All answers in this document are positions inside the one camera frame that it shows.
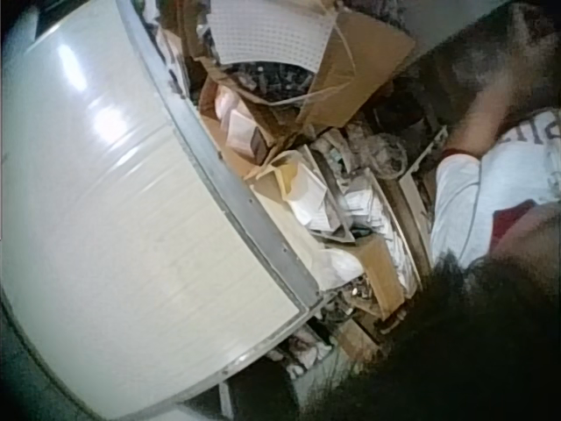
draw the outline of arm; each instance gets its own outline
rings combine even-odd
[[[477,95],[444,151],[455,149],[480,159],[493,147],[514,97],[512,72],[500,72],[494,82]]]

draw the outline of clutter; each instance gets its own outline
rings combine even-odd
[[[388,133],[372,135],[367,124],[354,119],[345,127],[349,146],[362,168],[370,168],[381,180],[395,180],[407,170],[408,159],[402,140]]]
[[[265,0],[248,1],[249,3],[260,1],[268,4],[266,7],[273,4],[274,7],[297,11],[297,14],[300,15],[298,19],[305,18],[313,12],[306,11],[303,7],[294,8],[283,3]],[[239,2],[237,0],[219,0],[219,2],[227,4],[226,7],[233,7],[233,4],[246,4],[245,0],[239,0]],[[405,33],[361,13],[341,11],[335,15],[332,11],[323,11],[323,14],[317,13],[320,18],[315,18],[316,20],[319,19],[323,22],[322,19],[327,19],[329,16],[336,19],[333,26],[334,30],[330,31],[325,46],[323,43],[314,41],[318,37],[310,37],[306,45],[313,45],[315,51],[312,54],[304,54],[305,57],[300,57],[300,54],[298,54],[298,61],[292,60],[294,57],[290,58],[292,62],[287,59],[282,63],[269,61],[271,60],[269,57],[266,57],[265,61],[260,60],[259,56],[251,57],[252,60],[245,62],[244,72],[249,73],[249,76],[244,78],[240,77],[240,68],[236,68],[240,63],[224,66],[224,60],[220,57],[221,54],[217,49],[218,43],[214,45],[213,30],[209,23],[204,18],[197,22],[197,11],[199,9],[200,6],[196,0],[185,0],[183,14],[187,17],[185,33],[190,55],[204,65],[213,80],[237,91],[244,99],[254,104],[278,105],[284,103],[292,108],[296,106],[293,117],[283,122],[284,125],[291,128],[290,130],[295,126],[295,129],[300,131],[303,126],[308,124],[344,126],[366,99],[391,77],[414,45],[414,41]],[[214,7],[212,9],[209,16],[215,13]],[[229,31],[228,24],[228,21],[226,21],[224,25],[215,28],[215,30]],[[197,36],[197,25],[202,41]],[[325,24],[324,33],[329,32],[326,29],[327,27],[327,24]],[[253,29],[256,31],[259,29],[259,23],[256,21],[251,22],[244,28],[245,31],[253,31]],[[283,37],[278,37],[275,43],[278,44],[282,40],[284,40]],[[247,45],[252,47],[253,42],[255,40]],[[283,52],[283,60],[286,54],[295,55],[296,50],[298,48]],[[214,59],[215,54],[222,61]],[[321,60],[316,70],[317,57],[321,57]],[[304,76],[300,70],[296,71],[294,66],[298,66],[306,72],[311,72],[312,80],[309,78],[310,75]],[[235,73],[236,76],[229,75],[229,71]],[[282,87],[282,90],[275,90],[276,88],[272,87]],[[301,93],[305,89],[308,91],[302,96]],[[269,92],[276,93],[271,94],[272,96],[268,99],[263,99],[259,96],[262,96],[262,90],[266,90],[267,94]],[[288,99],[288,96],[292,95],[297,96]]]
[[[269,351],[266,357],[282,364],[290,378],[295,380],[318,361],[323,360],[331,349],[333,346],[323,343],[307,326],[303,326],[290,338]]]
[[[405,296],[385,239],[373,235],[359,239],[356,246],[337,247],[359,260],[380,307],[380,318],[389,318],[405,302]]]

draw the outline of perforated white board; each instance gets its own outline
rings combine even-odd
[[[270,0],[212,0],[208,21],[221,64],[273,61],[316,73],[335,24],[315,13]]]

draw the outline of brown cardboard flap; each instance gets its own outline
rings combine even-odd
[[[303,123],[343,127],[360,106],[392,77],[415,45],[406,33],[362,13],[341,13],[337,24],[351,49],[355,77],[336,95],[313,103]],[[346,55],[341,48],[332,54],[330,60],[335,62],[342,60],[341,54]],[[338,77],[337,72],[328,72],[323,83],[326,86],[335,85]]]
[[[403,289],[383,237],[374,234],[358,240],[356,246],[337,248],[359,259],[380,306],[382,320],[389,318],[405,303]]]
[[[351,361],[366,364],[376,358],[380,347],[353,319],[349,319],[335,330],[335,339]]]

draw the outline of black hair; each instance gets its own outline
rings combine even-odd
[[[324,390],[301,421],[557,419],[558,300],[508,262],[442,259],[387,358]]]

